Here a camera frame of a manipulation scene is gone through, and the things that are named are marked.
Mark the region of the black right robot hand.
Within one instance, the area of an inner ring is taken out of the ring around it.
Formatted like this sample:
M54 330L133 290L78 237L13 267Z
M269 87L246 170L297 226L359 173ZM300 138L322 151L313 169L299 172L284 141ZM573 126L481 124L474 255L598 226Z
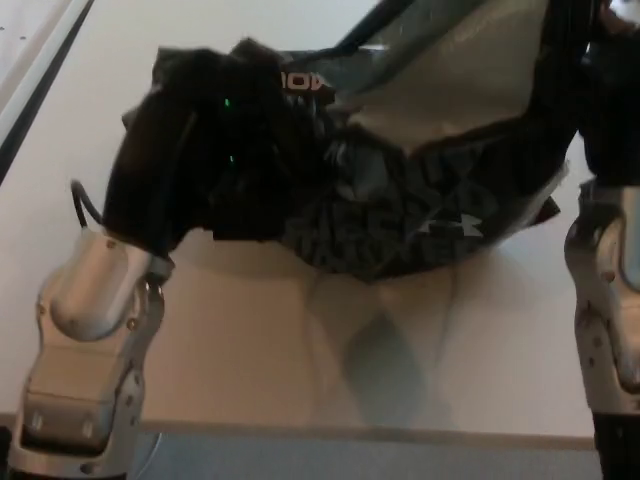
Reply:
M608 186L639 184L639 23L598 1L583 65L595 81L580 127L586 162Z

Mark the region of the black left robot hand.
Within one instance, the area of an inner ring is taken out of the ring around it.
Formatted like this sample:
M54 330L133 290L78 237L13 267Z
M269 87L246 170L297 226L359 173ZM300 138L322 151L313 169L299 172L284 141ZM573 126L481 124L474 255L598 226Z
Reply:
M158 256L195 229L280 238L335 178L331 123L284 90L283 72L283 58L250 39L228 53L159 49L150 90L123 118L104 227Z

